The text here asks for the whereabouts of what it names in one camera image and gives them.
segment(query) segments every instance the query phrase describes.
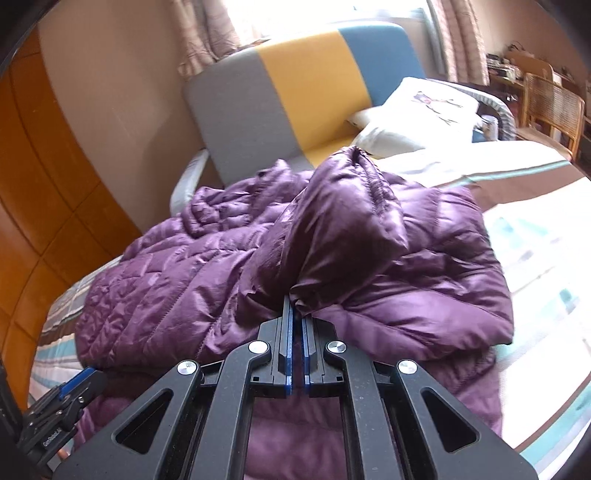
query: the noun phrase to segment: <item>mattress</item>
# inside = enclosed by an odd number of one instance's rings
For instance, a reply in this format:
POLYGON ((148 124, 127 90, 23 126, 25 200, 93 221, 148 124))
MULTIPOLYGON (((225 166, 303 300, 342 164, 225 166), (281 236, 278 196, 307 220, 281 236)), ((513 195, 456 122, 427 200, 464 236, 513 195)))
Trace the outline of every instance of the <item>mattress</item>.
MULTIPOLYGON (((377 161, 430 186, 465 186, 479 204, 515 315, 511 345, 497 346, 503 439, 551 479, 591 422, 591 184, 554 150, 487 142, 377 161)), ((113 260, 101 268, 118 262, 113 260)), ((81 370, 74 326, 98 272, 52 307, 30 383, 30 401, 81 370)))

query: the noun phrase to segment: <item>silver screw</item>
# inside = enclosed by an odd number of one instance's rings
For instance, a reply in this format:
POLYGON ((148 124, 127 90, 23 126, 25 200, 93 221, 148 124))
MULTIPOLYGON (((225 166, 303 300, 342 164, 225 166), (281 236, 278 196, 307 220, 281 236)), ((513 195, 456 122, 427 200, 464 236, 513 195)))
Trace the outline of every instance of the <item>silver screw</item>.
POLYGON ((402 360, 398 364, 398 369, 406 375, 412 375, 417 371, 417 364, 412 360, 402 360))
POLYGON ((255 340, 254 342, 251 342, 250 345, 248 345, 248 349, 252 353, 261 354, 265 353, 269 349, 269 346, 266 342, 263 342, 262 340, 255 340))
POLYGON ((334 340, 326 345, 326 348, 331 353, 343 353, 347 350, 347 345, 340 340, 334 340))
POLYGON ((191 360, 180 362, 177 366, 177 372, 181 375, 193 375, 197 370, 197 364, 191 360))

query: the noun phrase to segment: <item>patterned curtain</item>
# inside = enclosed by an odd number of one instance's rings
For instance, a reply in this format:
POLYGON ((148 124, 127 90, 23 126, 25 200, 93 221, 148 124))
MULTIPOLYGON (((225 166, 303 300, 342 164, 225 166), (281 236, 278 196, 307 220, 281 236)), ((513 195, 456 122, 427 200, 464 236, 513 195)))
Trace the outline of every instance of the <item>patterned curtain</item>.
POLYGON ((184 58, 178 67, 189 78, 233 53, 240 39, 223 0, 170 0, 180 26, 184 58))
POLYGON ((427 0, 436 23, 447 79, 488 85, 486 48, 470 0, 427 0))

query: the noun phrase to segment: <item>triangular cutout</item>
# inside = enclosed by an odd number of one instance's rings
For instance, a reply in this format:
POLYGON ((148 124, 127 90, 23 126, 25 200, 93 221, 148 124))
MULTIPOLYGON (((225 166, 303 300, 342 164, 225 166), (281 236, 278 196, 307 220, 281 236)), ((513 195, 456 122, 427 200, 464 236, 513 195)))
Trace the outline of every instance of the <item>triangular cutout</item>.
POLYGON ((421 396, 446 452, 457 452, 477 440, 476 432, 433 390, 425 389, 421 396))
POLYGON ((164 390, 117 433, 115 441, 138 453, 148 453, 172 398, 173 391, 164 390))

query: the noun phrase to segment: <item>purple puffer jacket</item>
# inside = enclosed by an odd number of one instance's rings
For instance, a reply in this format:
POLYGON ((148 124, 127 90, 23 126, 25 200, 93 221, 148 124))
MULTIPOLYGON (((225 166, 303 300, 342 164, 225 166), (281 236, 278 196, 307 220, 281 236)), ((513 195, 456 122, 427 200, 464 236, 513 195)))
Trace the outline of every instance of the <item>purple puffer jacket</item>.
MULTIPOLYGON (((78 445, 147 386, 146 372, 224 358, 278 316, 285 293, 374 359, 421 362, 500 432, 491 346, 511 341, 512 308, 477 205, 464 188, 385 179, 347 147, 313 174, 278 161, 225 191, 200 189, 96 278, 76 346, 83 364, 119 377, 85 412, 78 445)), ((297 390, 256 401, 245 478, 346 478, 338 402, 297 390)))

